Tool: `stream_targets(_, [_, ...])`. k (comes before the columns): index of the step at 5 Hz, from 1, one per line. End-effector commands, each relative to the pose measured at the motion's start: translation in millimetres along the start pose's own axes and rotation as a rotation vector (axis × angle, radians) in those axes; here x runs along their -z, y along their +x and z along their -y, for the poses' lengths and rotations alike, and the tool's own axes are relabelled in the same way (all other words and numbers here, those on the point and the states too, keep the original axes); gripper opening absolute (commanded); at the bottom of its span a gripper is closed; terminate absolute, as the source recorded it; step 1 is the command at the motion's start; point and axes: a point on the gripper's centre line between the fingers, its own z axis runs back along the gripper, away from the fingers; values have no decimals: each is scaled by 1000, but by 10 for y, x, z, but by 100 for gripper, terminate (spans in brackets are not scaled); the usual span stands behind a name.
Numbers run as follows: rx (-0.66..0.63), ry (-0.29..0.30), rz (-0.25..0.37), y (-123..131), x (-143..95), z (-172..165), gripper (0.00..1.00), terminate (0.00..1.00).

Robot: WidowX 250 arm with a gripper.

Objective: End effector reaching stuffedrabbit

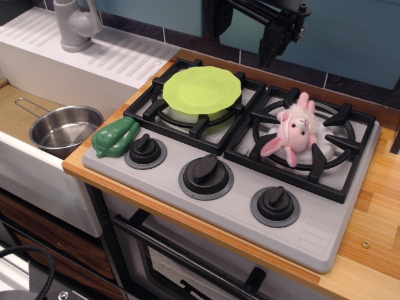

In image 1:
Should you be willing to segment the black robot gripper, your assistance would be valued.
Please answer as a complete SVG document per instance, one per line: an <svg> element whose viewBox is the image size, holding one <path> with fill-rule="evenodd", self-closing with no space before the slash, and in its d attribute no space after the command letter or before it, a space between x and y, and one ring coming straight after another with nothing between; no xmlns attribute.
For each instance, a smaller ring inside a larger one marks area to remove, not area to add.
<svg viewBox="0 0 400 300"><path fill-rule="evenodd" d="M306 1L204 0L202 10L212 39L217 39L231 25L233 8L264 25L259 45L259 67L270 66L290 42L296 43L304 37L304 22L312 11Z"/></svg>

